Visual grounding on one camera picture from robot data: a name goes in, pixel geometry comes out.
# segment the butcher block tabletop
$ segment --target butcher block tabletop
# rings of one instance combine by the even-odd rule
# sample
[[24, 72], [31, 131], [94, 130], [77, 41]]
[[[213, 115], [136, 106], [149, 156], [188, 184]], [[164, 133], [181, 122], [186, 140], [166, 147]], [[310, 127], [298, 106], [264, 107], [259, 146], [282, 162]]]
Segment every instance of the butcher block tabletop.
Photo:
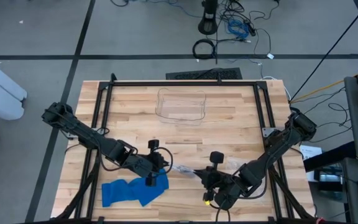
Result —
[[[76, 107], [76, 117], [88, 126], [91, 125], [99, 82], [83, 82]], [[267, 85], [275, 124], [277, 127], [284, 127], [290, 109], [283, 82], [269, 80]], [[106, 92], [104, 91], [102, 97], [97, 127], [101, 126]], [[178, 124], [174, 119], [172, 122], [168, 119], [167, 122], [167, 119], [157, 116], [156, 112], [160, 112], [157, 110], [158, 107], [156, 109], [158, 98], [164, 93], [165, 96], [170, 96], [170, 93], [171, 96], [177, 93], [193, 94], [194, 97], [190, 97], [189, 104], [201, 99], [201, 103], [196, 105], [198, 108], [194, 109], [195, 111], [202, 109], [201, 115], [189, 112], [193, 116], [200, 116], [199, 119], [193, 119], [197, 121], [190, 124]], [[262, 91], [260, 95], [265, 123], [268, 124]], [[164, 113], [189, 116], [185, 114], [186, 110], [169, 112], [169, 104], [162, 106], [165, 106], [162, 108], [165, 109]], [[264, 152], [254, 91], [251, 86], [114, 86], [107, 128], [110, 132], [106, 137], [128, 142], [138, 148], [139, 154], [148, 154], [148, 141], [159, 139], [160, 146], [172, 152], [174, 165], [183, 165], [192, 169], [204, 169], [210, 166], [210, 153], [219, 151], [224, 154], [224, 163], [220, 164], [218, 169], [233, 173], [242, 163], [256, 159]], [[75, 144], [78, 144], [77, 140], [69, 141], [68, 147]], [[169, 161], [167, 153], [164, 151], [160, 153], [166, 161]], [[77, 193], [85, 154], [86, 149], [83, 146], [75, 146], [67, 151], [51, 217], [62, 213]], [[93, 152], [91, 161], [94, 161], [95, 155], [96, 151]], [[115, 167], [114, 164], [103, 159], [108, 168]], [[310, 214], [314, 214], [313, 199], [301, 155], [289, 150], [283, 156], [283, 163], [290, 190], [302, 206]], [[142, 207], [137, 200], [116, 202], [108, 208], [102, 207], [101, 184], [117, 179], [130, 182], [138, 177], [127, 169], [107, 172], [100, 168], [92, 219], [97, 220], [98, 217], [103, 216], [106, 221], [215, 221], [216, 209], [203, 202], [205, 189], [201, 180], [175, 170], [168, 174], [169, 189], [145, 207]], [[265, 181], [254, 195], [263, 191], [264, 184]], [[283, 194], [280, 188], [277, 188], [282, 213], [286, 217]], [[84, 197], [82, 217], [86, 214], [88, 200], [89, 189]], [[269, 178], [267, 192], [263, 197], [255, 200], [237, 200], [230, 209], [230, 214], [231, 221], [266, 221], [267, 217], [275, 217]], [[227, 221], [225, 211], [219, 214], [219, 221]]]

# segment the blue towel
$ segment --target blue towel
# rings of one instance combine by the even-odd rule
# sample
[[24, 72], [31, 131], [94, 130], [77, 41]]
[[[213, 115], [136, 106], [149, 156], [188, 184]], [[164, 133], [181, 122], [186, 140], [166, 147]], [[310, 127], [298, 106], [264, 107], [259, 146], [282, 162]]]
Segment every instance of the blue towel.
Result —
[[139, 200], [142, 206], [146, 206], [152, 200], [164, 193], [169, 188], [166, 174], [156, 177], [154, 187], [146, 186], [146, 178], [136, 178], [129, 184], [125, 180], [115, 180], [111, 183], [102, 184], [102, 206], [110, 207], [114, 202], [126, 200]]

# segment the white paper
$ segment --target white paper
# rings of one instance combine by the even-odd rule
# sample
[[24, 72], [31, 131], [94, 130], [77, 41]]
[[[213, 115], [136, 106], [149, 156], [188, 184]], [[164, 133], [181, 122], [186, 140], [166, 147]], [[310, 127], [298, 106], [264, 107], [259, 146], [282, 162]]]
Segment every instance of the white paper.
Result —
[[[312, 158], [314, 156], [320, 155], [323, 153], [320, 147], [313, 147], [313, 146], [300, 146], [300, 150], [303, 154], [303, 160]], [[310, 182], [317, 182], [317, 180], [314, 179], [314, 171], [306, 173], [306, 176], [308, 178], [308, 181]]]

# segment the clear plastic container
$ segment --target clear plastic container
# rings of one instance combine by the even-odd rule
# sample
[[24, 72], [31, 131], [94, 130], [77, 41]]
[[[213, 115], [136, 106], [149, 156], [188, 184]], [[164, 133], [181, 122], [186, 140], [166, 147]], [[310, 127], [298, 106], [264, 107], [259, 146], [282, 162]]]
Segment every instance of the clear plastic container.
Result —
[[173, 91], [162, 88], [157, 94], [155, 114], [163, 123], [200, 125], [205, 118], [203, 91]]

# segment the black metal frame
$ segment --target black metal frame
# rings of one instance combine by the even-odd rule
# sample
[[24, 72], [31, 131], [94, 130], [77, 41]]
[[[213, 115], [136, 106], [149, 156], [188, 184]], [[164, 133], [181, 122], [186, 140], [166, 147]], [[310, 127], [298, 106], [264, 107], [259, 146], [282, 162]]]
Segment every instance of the black metal frame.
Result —
[[[117, 80], [116, 76], [114, 74], [111, 74], [111, 81], [110, 82], [100, 82], [98, 87], [98, 94], [96, 97], [96, 103], [94, 107], [94, 114], [92, 119], [92, 128], [96, 127], [96, 123], [98, 121], [99, 116], [99, 109], [101, 104], [101, 98], [103, 91], [107, 89], [107, 96], [106, 96], [106, 102], [104, 105], [104, 113], [102, 118], [102, 125], [101, 128], [105, 128], [107, 125], [108, 120], [108, 113], [109, 113], [109, 106], [111, 101], [111, 94], [112, 94], [112, 88], [114, 86], [251, 86], [254, 89], [254, 95], [255, 95], [255, 103], [257, 107], [258, 117], [259, 117], [259, 124], [260, 124], [260, 131], [262, 138], [265, 138], [262, 132], [262, 128], [266, 128], [265, 126], [265, 120], [264, 120], [264, 114], [262, 111], [262, 104], [260, 101], [260, 95], [259, 95], [259, 89], [263, 91], [264, 94], [264, 100], [266, 104], [266, 110], [268, 115], [268, 120], [271, 128], [275, 128], [275, 122], [273, 117], [273, 111], [272, 111], [272, 105], [270, 104], [270, 98], [269, 98], [269, 91], [267, 88], [266, 81], [244, 81], [244, 82], [233, 82], [233, 81], [200, 81], [200, 82], [192, 82], [192, 81], [185, 81], [185, 82], [170, 82], [170, 81], [155, 81], [155, 82], [115, 82]], [[91, 153], [92, 149], [88, 149], [85, 155], [85, 162], [83, 166], [83, 172], [81, 176], [81, 183], [85, 181], [87, 178], [87, 173], [89, 172], [90, 167], [90, 161], [91, 161]], [[285, 169], [283, 165], [282, 159], [278, 160], [278, 169], [280, 173], [280, 177], [282, 178], [283, 182], [285, 183], [285, 186], [288, 187], [287, 178], [285, 175]], [[96, 195], [96, 185], [98, 183], [98, 174], [99, 169], [96, 172], [96, 176], [93, 179], [93, 182], [91, 184], [91, 192], [89, 194], [89, 201], [88, 201], [88, 208], [86, 212], [86, 218], [92, 219], [92, 212], [93, 212], [93, 205]], [[278, 197], [277, 192], [277, 186], [272, 178], [272, 176], [269, 174], [270, 178], [270, 187], [272, 189], [272, 197], [273, 197], [273, 204], [274, 209], [276, 213], [276, 218], [282, 218], [282, 212], [280, 207], [280, 200]], [[290, 202], [285, 198], [285, 205], [287, 208], [287, 213], [289, 218], [293, 218], [293, 210], [291, 207]], [[81, 217], [81, 209], [83, 206], [83, 201], [81, 199], [80, 203], [77, 205], [75, 210], [75, 218]], [[173, 222], [156, 222], [156, 223], [173, 223]]]

